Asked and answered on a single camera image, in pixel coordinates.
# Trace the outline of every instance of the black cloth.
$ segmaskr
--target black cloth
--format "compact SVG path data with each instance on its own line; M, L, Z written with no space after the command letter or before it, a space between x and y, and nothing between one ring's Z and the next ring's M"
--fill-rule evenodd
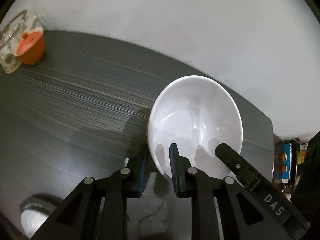
M310 222L310 229L302 239L317 239L320 235L320 131L309 141L302 174L291 202Z

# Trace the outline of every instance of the gray table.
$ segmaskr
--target gray table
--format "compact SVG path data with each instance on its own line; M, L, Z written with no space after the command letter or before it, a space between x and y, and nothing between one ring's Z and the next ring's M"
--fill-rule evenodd
M86 176L124 166L146 142L152 105L162 89L200 71L154 51L113 39L45 33L38 66L0 73L0 210L18 227L19 204L33 194L61 199ZM243 122L241 155L272 179L272 123L226 88ZM191 201L178 200L150 160L141 199L128 200L129 239L163 233L191 238Z

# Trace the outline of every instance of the screw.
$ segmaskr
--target screw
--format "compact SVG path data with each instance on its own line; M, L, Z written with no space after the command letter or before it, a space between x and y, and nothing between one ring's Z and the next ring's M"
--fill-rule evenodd
M83 182L85 184L91 184L93 182L93 178L92 177L86 177L86 178L84 178Z
M224 179L224 181L227 183L227 184L234 184L235 180L231 177L226 177Z
M130 173L130 169L129 168L123 168L121 169L121 174L125 175L125 174L129 174Z
M197 168L195 168L195 167L190 167L190 168L188 169L188 172L191 173L191 174L196 174L196 173L198 172L198 170L197 170Z

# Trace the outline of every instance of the orange cup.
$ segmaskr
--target orange cup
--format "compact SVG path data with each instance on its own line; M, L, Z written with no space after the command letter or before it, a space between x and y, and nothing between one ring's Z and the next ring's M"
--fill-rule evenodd
M44 54L45 44L42 28L35 28L22 36L15 55L22 63L34 65L40 61Z

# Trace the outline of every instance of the white backdrop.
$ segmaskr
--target white backdrop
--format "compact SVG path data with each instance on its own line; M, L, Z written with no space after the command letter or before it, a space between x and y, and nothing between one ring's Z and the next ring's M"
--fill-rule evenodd
M49 29L129 41L211 75L278 136L320 130L320 25L304 0L16 0L0 27L24 8Z

